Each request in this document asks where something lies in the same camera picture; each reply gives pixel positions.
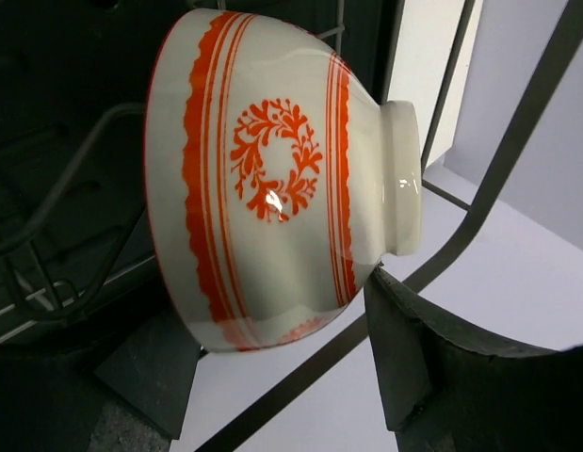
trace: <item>orange painted pattern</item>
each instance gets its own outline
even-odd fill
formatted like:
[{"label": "orange painted pattern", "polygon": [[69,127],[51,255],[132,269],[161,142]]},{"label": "orange painted pattern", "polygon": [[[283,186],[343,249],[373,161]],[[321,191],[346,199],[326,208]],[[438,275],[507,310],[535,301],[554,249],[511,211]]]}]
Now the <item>orange painted pattern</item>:
[{"label": "orange painted pattern", "polygon": [[302,337],[307,336],[311,332],[324,327],[327,322],[322,317],[314,317],[306,322],[298,325],[296,328],[285,334],[278,342],[278,345],[288,344],[293,341],[297,341]]},{"label": "orange painted pattern", "polygon": [[335,227],[334,227],[334,209],[333,209],[333,195],[334,189],[332,185],[332,87],[333,87],[333,68],[334,68],[334,54],[331,54],[329,59],[329,70],[327,73],[327,96],[325,101],[326,112],[325,112],[325,124],[326,124],[326,166],[327,166],[327,215],[329,223],[329,249],[331,253],[331,266],[332,266],[332,277],[333,284],[335,286],[335,296],[337,299],[337,306],[342,306],[342,292],[341,283],[339,281],[339,271],[337,268],[337,242],[335,241]]},{"label": "orange painted pattern", "polygon": [[215,72],[224,39],[239,16],[239,13],[233,12],[220,14],[211,22],[210,29],[199,43],[200,56],[189,77],[192,93],[186,101],[184,126],[188,140],[184,148],[182,173],[188,187],[186,228],[190,233],[189,246],[198,260],[200,288],[209,298],[212,318],[221,325],[225,340],[237,350],[244,351],[252,349],[252,346],[237,325],[233,308],[226,296],[216,255],[207,180],[210,103]]},{"label": "orange painted pattern", "polygon": [[233,36],[233,40],[228,50],[228,55],[226,56],[226,61],[224,63],[224,72],[222,75],[222,85],[219,95],[219,118],[218,118],[218,135],[217,135],[217,159],[218,159],[218,200],[219,200],[219,218],[220,218],[220,229],[222,230],[222,244],[224,248],[224,255],[226,260],[226,266],[228,268],[228,273],[230,276],[231,286],[233,288],[233,294],[235,296],[236,305],[241,316],[241,320],[244,323],[247,330],[250,332],[255,343],[259,346],[260,339],[255,327],[252,324],[250,316],[247,314],[245,307],[245,301],[243,297],[242,290],[239,289],[239,278],[236,271],[235,265],[235,253],[231,241],[230,234],[230,222],[228,220],[228,211],[226,208],[227,196],[226,196],[226,149],[225,149],[225,139],[226,139],[226,112],[228,110],[228,96],[231,84],[231,77],[233,72],[233,67],[235,66],[236,52],[238,50],[238,44],[241,41],[245,29],[249,25],[250,21],[255,17],[255,15],[246,15],[240,22],[240,25],[236,29]]},{"label": "orange painted pattern", "polygon": [[356,295],[354,260],[351,253],[351,231],[349,229],[349,189],[348,189],[348,100],[349,68],[340,59],[335,59],[337,69],[337,218],[339,220],[340,254],[343,279],[346,289],[345,303]]},{"label": "orange painted pattern", "polygon": [[[238,175],[235,185],[238,198],[243,199],[249,181],[253,196],[246,205],[259,219],[267,222],[271,221],[271,215],[286,222],[301,208],[307,209],[309,200],[316,193],[322,153],[318,150],[319,144],[314,142],[314,129],[300,107],[289,99],[265,99],[260,105],[251,104],[243,111],[237,124],[236,148],[231,151],[231,160],[235,164],[231,172]],[[270,135],[291,140],[290,151],[296,166],[289,170],[286,181],[267,177],[262,151],[267,148]],[[290,213],[284,209],[289,203]]]}]

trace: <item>white surface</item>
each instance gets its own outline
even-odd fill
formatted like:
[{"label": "white surface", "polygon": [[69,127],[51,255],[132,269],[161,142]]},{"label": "white surface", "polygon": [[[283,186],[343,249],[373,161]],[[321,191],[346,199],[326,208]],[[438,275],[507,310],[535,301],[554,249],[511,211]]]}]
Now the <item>white surface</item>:
[{"label": "white surface", "polygon": [[[483,0],[474,6],[429,163],[452,145]],[[464,0],[405,0],[390,100],[414,103],[421,150],[438,98]]]},{"label": "white surface", "polygon": [[[475,189],[437,166],[426,178],[459,196]],[[423,205],[421,250],[385,256],[385,268],[397,278],[427,260],[462,220],[460,209],[428,191]],[[583,342],[583,252],[503,203],[459,261],[423,295],[484,328],[535,345]],[[295,344],[205,357],[197,367],[181,441],[172,442],[171,451],[195,450],[363,311],[361,292],[329,327]],[[394,450],[377,388],[370,346],[363,343],[240,450]]]},{"label": "white surface", "polygon": [[[421,263],[425,262],[433,250],[437,250],[445,243],[462,219],[461,210],[451,205],[449,206],[449,209],[445,209],[448,204],[427,191],[424,193],[423,203],[425,209],[423,212],[422,247],[420,251],[411,256],[401,258],[392,255],[386,255],[384,257],[386,269],[398,278],[405,278]],[[437,215],[436,213],[443,208],[445,209],[444,214]],[[237,415],[242,413],[251,403],[265,394],[292,370],[312,356],[318,349],[328,343],[336,334],[341,332],[363,312],[364,298],[363,292],[361,291],[357,298],[351,302],[349,307],[337,319],[335,319],[331,325],[325,327],[322,331],[298,341],[297,343],[244,355],[207,355],[197,366],[197,373],[193,383],[193,390],[190,394],[188,403],[189,408],[186,412],[185,427],[183,429],[181,441],[172,442],[171,451],[187,452],[195,450],[228,422],[232,421]],[[370,347],[359,347],[352,352],[352,354],[354,353],[364,355],[355,358],[360,363],[364,360],[372,360]],[[374,373],[363,374],[360,367],[354,368],[360,373],[361,376],[359,378],[361,380],[364,379],[364,384],[368,384],[367,381],[370,381],[369,384],[372,386],[368,391],[378,391]],[[329,372],[327,377],[333,375],[333,372],[337,371],[333,370]],[[343,403],[351,404],[355,403],[357,399],[362,399],[362,390],[359,391],[356,389],[359,386],[357,386],[357,382],[353,380],[356,378],[357,377],[353,375],[350,379],[346,378],[348,386],[340,393],[335,391],[335,397],[340,400],[340,403],[342,403],[342,400],[345,400]],[[371,412],[368,415],[371,419],[369,422],[382,423],[382,418],[380,418],[382,416],[381,402],[378,400],[376,401],[377,403],[373,402],[374,404],[370,404],[369,402],[371,406]],[[331,405],[329,402],[327,402],[327,407],[329,407],[328,409],[332,412],[337,410],[336,406]],[[305,412],[301,415],[302,412],[303,411],[300,410],[299,415],[300,417],[303,416],[306,422],[310,422],[311,424],[316,422],[315,418],[310,417]],[[305,444],[304,450],[323,450],[322,448],[319,448],[319,444],[322,444],[326,438],[329,438],[332,435],[333,426],[328,424],[328,419],[329,418],[327,417],[320,416],[318,422],[321,423],[320,426],[322,431],[319,433],[321,437],[312,436],[310,441]],[[274,428],[276,429],[274,421],[268,424],[267,428],[271,425],[274,425]],[[333,431],[335,431],[336,436],[342,434],[337,428]],[[352,429],[350,426],[346,426],[343,434],[351,435],[352,431],[357,435],[363,435],[362,432]],[[388,434],[386,430],[377,433],[375,436],[383,439],[385,441],[384,444],[386,445],[389,444],[390,437],[392,437],[392,435]],[[284,444],[289,440],[283,436],[282,433],[279,437],[281,444]]]},{"label": "white surface", "polygon": [[[565,3],[486,3],[445,162],[465,179],[477,184],[487,169]],[[583,42],[500,199],[583,250]]]}]

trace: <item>white wall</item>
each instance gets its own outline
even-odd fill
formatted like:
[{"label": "white wall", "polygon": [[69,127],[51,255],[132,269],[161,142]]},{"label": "white wall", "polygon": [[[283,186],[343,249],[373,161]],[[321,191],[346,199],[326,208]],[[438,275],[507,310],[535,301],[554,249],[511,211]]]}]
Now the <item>white wall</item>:
[{"label": "white wall", "polygon": [[[427,174],[462,199],[476,186]],[[504,202],[474,242],[422,295],[480,327],[540,347],[583,344],[583,250]]]},{"label": "white wall", "polygon": [[[482,3],[483,0],[476,0],[471,13],[429,155],[430,164],[452,146]],[[463,4],[464,0],[405,0],[388,99],[414,104],[421,152]]]},{"label": "white wall", "polygon": [[[565,0],[486,2],[455,144],[445,164],[478,183]],[[583,43],[501,199],[583,250]]]}]

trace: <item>orange floral wreath design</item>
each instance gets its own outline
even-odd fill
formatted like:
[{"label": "orange floral wreath design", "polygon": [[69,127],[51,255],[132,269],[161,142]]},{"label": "orange floral wreath design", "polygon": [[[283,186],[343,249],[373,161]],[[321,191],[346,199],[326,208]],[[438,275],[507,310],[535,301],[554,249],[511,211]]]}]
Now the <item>orange floral wreath design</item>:
[{"label": "orange floral wreath design", "polygon": [[[247,182],[254,194],[247,207],[256,212],[259,219],[270,222],[275,215],[280,222],[289,220],[283,205],[291,203],[291,215],[298,214],[301,208],[308,207],[308,201],[316,193],[317,175],[320,173],[318,162],[322,153],[314,142],[314,129],[308,119],[301,114],[297,105],[289,99],[264,100],[261,105],[251,104],[237,120],[235,128],[235,149],[231,160],[235,163],[231,172],[238,173],[235,190],[238,198],[243,199]],[[267,147],[270,134],[275,137],[289,138],[296,167],[289,171],[286,181],[268,179],[260,148]]]}]

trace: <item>orange stripe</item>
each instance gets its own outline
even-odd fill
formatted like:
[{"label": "orange stripe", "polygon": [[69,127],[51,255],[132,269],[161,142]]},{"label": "orange stripe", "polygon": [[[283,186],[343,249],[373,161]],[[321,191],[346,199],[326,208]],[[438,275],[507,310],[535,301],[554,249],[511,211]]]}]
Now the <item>orange stripe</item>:
[{"label": "orange stripe", "polygon": [[335,285],[335,295],[337,306],[342,305],[341,284],[339,282],[339,270],[337,268],[337,244],[335,242],[335,227],[333,214],[333,187],[332,187],[332,76],[333,76],[334,54],[329,60],[329,72],[327,73],[327,98],[325,112],[325,148],[327,167],[327,214],[329,220],[329,250],[331,253],[332,277]]},{"label": "orange stripe", "polygon": [[337,65],[337,218],[339,221],[340,249],[346,300],[349,303],[356,295],[354,261],[351,254],[351,231],[349,229],[349,190],[348,190],[348,98],[349,70],[336,60]]},{"label": "orange stripe", "polygon": [[224,255],[226,257],[226,266],[228,268],[229,277],[231,280],[231,286],[233,287],[233,292],[235,294],[236,304],[238,310],[241,313],[242,320],[245,322],[245,326],[251,332],[253,339],[260,346],[260,339],[257,331],[253,327],[251,318],[247,315],[245,309],[245,303],[242,298],[242,291],[238,289],[239,278],[236,272],[235,266],[235,256],[233,247],[228,246],[230,237],[229,221],[227,218],[226,210],[226,149],[224,139],[226,139],[226,111],[228,105],[228,94],[229,87],[231,83],[231,75],[233,67],[235,65],[236,52],[238,50],[238,44],[241,41],[245,29],[249,25],[249,22],[253,19],[253,15],[248,15],[242,21],[239,27],[236,29],[235,35],[233,36],[233,41],[231,42],[228,55],[226,57],[226,62],[224,65],[224,72],[222,76],[222,86],[220,89],[219,96],[219,121],[218,121],[218,199],[219,199],[219,220],[220,228],[222,230],[222,242],[224,247]]},{"label": "orange stripe", "polygon": [[210,96],[224,39],[239,15],[231,12],[220,14],[211,22],[210,29],[199,43],[200,56],[189,76],[192,94],[186,101],[184,124],[188,141],[184,148],[183,178],[188,187],[186,228],[190,233],[190,248],[198,260],[197,274],[200,288],[209,298],[212,318],[222,327],[224,338],[237,350],[242,351],[250,347],[243,332],[235,324],[234,312],[226,297],[222,276],[219,273],[208,190]]}]

